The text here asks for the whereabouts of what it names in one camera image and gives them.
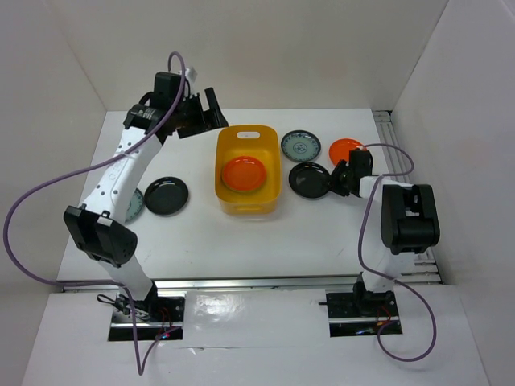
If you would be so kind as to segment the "black plate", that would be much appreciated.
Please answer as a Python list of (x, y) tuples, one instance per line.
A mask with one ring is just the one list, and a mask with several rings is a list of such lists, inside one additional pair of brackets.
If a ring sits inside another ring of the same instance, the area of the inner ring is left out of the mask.
[(291, 190), (304, 199), (321, 199), (330, 191), (331, 176), (320, 164), (301, 162), (288, 175)]
[(173, 216), (186, 206), (188, 200), (186, 183), (172, 176), (156, 179), (144, 193), (146, 208), (157, 216)]

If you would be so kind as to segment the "orange plate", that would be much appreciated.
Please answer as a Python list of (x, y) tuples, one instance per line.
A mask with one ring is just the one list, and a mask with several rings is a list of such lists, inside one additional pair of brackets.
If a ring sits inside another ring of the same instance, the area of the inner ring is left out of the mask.
[(232, 191), (248, 193), (259, 189), (266, 181), (266, 168), (255, 157), (240, 156), (229, 160), (221, 171), (221, 178)]
[(334, 141), (328, 151), (329, 159), (333, 166), (336, 166), (340, 161), (347, 162), (352, 150), (363, 148), (364, 145), (352, 138), (341, 138)]

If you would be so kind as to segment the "blue patterned plate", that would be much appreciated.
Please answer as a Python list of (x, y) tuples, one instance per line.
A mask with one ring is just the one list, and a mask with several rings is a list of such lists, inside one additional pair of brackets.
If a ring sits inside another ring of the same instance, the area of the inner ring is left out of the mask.
[(306, 130), (286, 133), (280, 143), (283, 154), (292, 162), (310, 162), (321, 152), (320, 140)]
[(125, 222), (130, 223), (136, 220), (144, 208), (144, 196), (143, 193), (136, 188), (129, 203), (129, 207), (126, 210)]

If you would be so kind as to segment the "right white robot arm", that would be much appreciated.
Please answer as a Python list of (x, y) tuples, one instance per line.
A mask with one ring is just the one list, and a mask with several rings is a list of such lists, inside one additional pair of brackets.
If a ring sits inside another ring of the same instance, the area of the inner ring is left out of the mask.
[(349, 160), (339, 162), (331, 175), (333, 192), (366, 201), (357, 241), (362, 271), (351, 296), (352, 308), (360, 316), (375, 316), (387, 307), (403, 270), (440, 238), (432, 187), (393, 177), (374, 175), (373, 157), (360, 147), (351, 150)]

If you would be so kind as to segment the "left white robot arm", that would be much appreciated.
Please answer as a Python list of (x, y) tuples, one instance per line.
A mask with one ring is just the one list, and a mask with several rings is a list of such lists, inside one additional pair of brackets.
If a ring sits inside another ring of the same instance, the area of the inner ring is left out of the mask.
[(208, 108), (192, 92), (195, 73), (159, 72), (154, 88), (134, 105), (123, 121), (115, 162), (109, 165), (93, 191), (79, 207), (70, 206), (64, 222), (76, 247), (96, 261), (117, 283), (123, 284), (122, 303), (142, 321), (159, 311), (155, 283), (143, 272), (135, 251), (137, 235), (126, 226), (126, 211), (133, 193), (153, 158), (173, 133), (190, 137), (224, 128), (223, 116), (212, 88), (205, 89)]

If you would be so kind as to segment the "yellow plastic bin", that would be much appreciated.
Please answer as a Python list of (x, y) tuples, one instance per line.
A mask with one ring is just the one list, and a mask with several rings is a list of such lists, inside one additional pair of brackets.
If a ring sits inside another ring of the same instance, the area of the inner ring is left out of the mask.
[[(250, 156), (266, 168), (266, 181), (256, 191), (232, 191), (221, 178), (232, 158)], [(220, 131), (215, 157), (215, 194), (221, 210), (231, 216), (258, 216), (273, 212), (282, 190), (281, 156), (276, 131), (265, 125), (233, 125)]]

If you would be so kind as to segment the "aluminium front rail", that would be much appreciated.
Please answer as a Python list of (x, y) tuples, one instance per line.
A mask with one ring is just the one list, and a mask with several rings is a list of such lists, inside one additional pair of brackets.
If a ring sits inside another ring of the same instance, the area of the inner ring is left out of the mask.
[[(401, 281), (408, 284), (433, 285), (441, 284), (442, 279), (435, 265), (416, 265), (422, 270), (415, 273), (403, 274)], [(351, 286), (357, 280), (357, 275), (331, 275), (309, 277), (253, 277), (253, 278), (204, 278), (204, 279), (174, 279), (155, 280), (155, 284), (162, 291), (180, 290), (257, 290), (257, 289), (303, 289), (303, 288), (330, 288)], [(96, 285), (80, 288), (76, 285), (66, 285), (64, 292), (111, 290), (111, 285)]]

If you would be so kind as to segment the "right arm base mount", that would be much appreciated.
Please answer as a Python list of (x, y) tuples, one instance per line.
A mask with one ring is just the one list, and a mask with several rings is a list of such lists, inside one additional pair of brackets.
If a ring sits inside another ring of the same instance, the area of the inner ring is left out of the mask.
[(393, 292), (373, 294), (371, 299), (354, 293), (326, 293), (318, 302), (328, 315), (329, 333), (335, 337), (400, 335), (402, 325)]

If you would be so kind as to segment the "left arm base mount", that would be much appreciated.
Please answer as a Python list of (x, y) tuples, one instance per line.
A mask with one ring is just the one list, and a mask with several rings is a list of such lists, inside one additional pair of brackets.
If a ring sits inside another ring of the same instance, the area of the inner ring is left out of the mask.
[[(138, 340), (151, 341), (156, 337), (164, 341), (182, 340), (185, 300), (184, 295), (164, 297), (159, 299), (156, 310), (146, 312), (136, 309)], [(97, 301), (113, 307), (108, 340), (133, 341), (133, 314), (128, 300), (121, 295), (111, 298), (105, 294), (98, 294)]]

